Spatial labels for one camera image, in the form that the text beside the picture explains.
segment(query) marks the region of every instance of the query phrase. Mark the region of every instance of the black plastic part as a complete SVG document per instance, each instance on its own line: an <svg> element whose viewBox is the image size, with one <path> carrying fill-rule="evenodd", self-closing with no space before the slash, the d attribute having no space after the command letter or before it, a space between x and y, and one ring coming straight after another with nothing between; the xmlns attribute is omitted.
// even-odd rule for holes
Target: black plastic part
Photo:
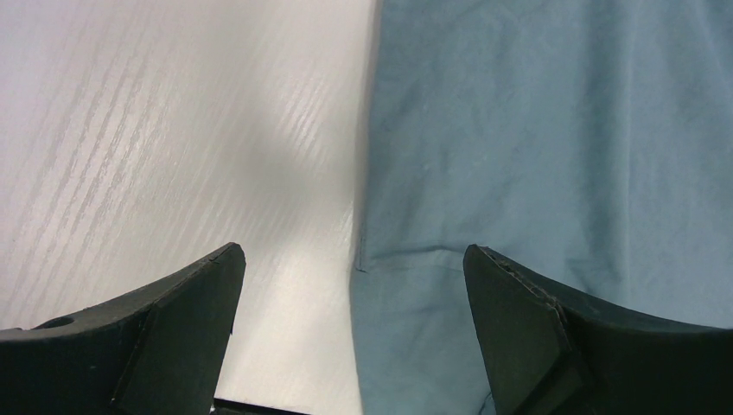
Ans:
<svg viewBox="0 0 733 415"><path fill-rule="evenodd" d="M0 331L0 413L208 414L244 272L228 244L106 303Z"/></svg>
<svg viewBox="0 0 733 415"><path fill-rule="evenodd" d="M733 330L624 309L488 248L463 269L499 415L733 413Z"/></svg>
<svg viewBox="0 0 733 415"><path fill-rule="evenodd" d="M283 411L281 409L265 408L232 402L231 400L214 399L214 412L211 415L305 415L300 412Z"/></svg>

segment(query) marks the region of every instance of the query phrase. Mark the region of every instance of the white wood grain surface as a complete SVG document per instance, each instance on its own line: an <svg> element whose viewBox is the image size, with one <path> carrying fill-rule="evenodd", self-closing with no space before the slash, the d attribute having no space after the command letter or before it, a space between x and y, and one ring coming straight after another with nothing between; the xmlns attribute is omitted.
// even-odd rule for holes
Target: white wood grain surface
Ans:
<svg viewBox="0 0 733 415"><path fill-rule="evenodd" d="M0 0L0 329L227 241L217 396L360 412L348 313L374 0Z"/></svg>

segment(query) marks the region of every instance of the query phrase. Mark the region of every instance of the blue cloth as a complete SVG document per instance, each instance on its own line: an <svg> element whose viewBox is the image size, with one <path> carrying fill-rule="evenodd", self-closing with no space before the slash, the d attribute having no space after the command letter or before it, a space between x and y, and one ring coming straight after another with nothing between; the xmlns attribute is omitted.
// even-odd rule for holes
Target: blue cloth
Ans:
<svg viewBox="0 0 733 415"><path fill-rule="evenodd" d="M384 0L352 311L366 415L493 413L478 243L733 326L733 2Z"/></svg>

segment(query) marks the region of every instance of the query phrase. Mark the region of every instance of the wood grain texture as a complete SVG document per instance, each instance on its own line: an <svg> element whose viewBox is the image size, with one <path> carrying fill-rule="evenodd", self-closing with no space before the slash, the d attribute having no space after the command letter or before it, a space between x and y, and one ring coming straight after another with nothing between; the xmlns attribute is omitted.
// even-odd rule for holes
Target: wood grain texture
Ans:
<svg viewBox="0 0 733 415"><path fill-rule="evenodd" d="M227 241L217 396L360 412L348 313L374 0L0 1L0 328Z"/></svg>

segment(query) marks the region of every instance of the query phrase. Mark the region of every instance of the white table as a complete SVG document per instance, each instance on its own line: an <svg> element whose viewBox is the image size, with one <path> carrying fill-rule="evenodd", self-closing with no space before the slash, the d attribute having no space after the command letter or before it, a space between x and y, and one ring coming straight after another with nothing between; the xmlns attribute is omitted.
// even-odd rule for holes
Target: white table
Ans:
<svg viewBox="0 0 733 415"><path fill-rule="evenodd" d="M245 288L217 396L359 413L347 289L375 12L0 1L0 329L236 241Z"/></svg>

